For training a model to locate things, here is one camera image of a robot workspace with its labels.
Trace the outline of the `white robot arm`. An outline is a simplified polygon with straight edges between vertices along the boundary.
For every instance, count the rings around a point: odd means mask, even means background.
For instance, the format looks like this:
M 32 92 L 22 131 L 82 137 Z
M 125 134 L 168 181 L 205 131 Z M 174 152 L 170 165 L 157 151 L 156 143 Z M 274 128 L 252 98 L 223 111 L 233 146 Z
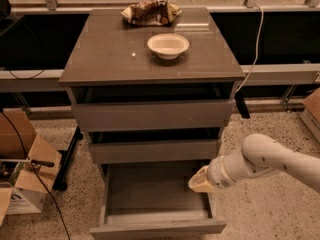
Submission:
M 320 159 L 290 150 L 263 134 L 248 135 L 239 150 L 213 159 L 192 176 L 188 186 L 194 192 L 210 193 L 275 171 L 285 172 L 320 192 Z

